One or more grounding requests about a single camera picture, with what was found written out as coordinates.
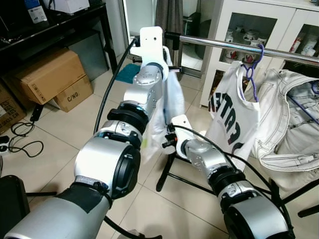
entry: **white cabinet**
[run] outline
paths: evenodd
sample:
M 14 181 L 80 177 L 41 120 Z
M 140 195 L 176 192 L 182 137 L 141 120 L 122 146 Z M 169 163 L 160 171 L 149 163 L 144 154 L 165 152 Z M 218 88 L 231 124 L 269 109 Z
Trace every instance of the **white cabinet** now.
M 219 22 L 215 29 L 216 40 L 224 41 L 227 30 L 232 29 L 232 40 L 234 43 L 249 45 L 250 41 L 243 39 L 244 34 L 235 30 L 237 26 L 241 26 L 245 32 L 252 30 L 254 37 L 258 38 L 259 36 L 266 39 L 266 48 L 289 51 L 292 43 L 305 24 L 314 24 L 316 22 L 318 25 L 319 23 L 318 12 L 289 7 L 289 0 L 224 0 L 221 2 Z M 220 80 L 223 72 L 229 68 L 230 62 L 234 59 L 249 61 L 247 57 L 248 55 L 245 53 L 236 52 L 235 55 L 232 55 L 233 59 L 230 59 L 229 52 L 226 50 L 216 47 L 212 48 L 206 72 L 202 76 L 204 87 L 200 101 L 201 105 L 208 105 L 213 85 L 216 86 L 218 84 L 218 80 Z M 282 63 L 282 60 L 278 61 L 276 59 L 274 61 L 271 57 L 264 57 L 258 64 L 255 78 L 258 78 L 269 67 L 273 68 L 274 65 L 281 66 Z

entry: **black desk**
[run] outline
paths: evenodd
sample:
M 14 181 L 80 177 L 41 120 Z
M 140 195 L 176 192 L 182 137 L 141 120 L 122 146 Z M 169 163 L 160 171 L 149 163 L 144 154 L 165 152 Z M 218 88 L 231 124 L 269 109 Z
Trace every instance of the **black desk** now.
M 77 12 L 74 15 L 61 14 L 55 11 L 46 11 L 46 15 L 48 18 L 47 22 L 35 24 L 32 29 L 23 34 L 19 40 L 11 44 L 0 42 L 0 68 L 3 66 L 3 62 L 12 59 L 12 56 L 20 50 L 34 47 L 37 44 L 44 42 L 57 34 L 63 34 L 64 31 L 70 29 L 81 30 L 85 24 L 97 18 L 101 21 L 105 39 L 104 50 L 109 55 L 112 72 L 115 72 L 117 61 L 113 49 L 113 41 L 105 3 Z

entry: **chrome bar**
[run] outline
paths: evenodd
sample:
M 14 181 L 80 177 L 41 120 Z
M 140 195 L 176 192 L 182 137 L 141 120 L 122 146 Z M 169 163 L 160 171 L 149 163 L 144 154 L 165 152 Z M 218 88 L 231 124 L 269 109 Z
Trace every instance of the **chrome bar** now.
M 248 46 L 248 45 L 238 44 L 238 43 L 229 43 L 229 42 L 224 42 L 224 41 L 211 40 L 211 39 L 194 37 L 194 36 L 181 35 L 179 37 L 179 40 L 181 42 L 188 42 L 188 43 L 193 43 L 193 44 L 203 45 L 203 46 L 220 47 L 220 48 L 255 53 L 255 54 L 261 53 L 261 49 L 259 47 Z M 305 55 L 301 55 L 301 54 L 272 50 L 272 49 L 268 49 L 268 48 L 264 49 L 264 55 L 270 56 L 270 57 L 281 58 L 281 59 L 284 59 L 287 61 L 297 62 L 297 63 L 301 63 L 301 64 L 305 64 L 305 65 L 312 65 L 312 66 L 319 67 L 319 58 L 318 57 L 305 56 Z

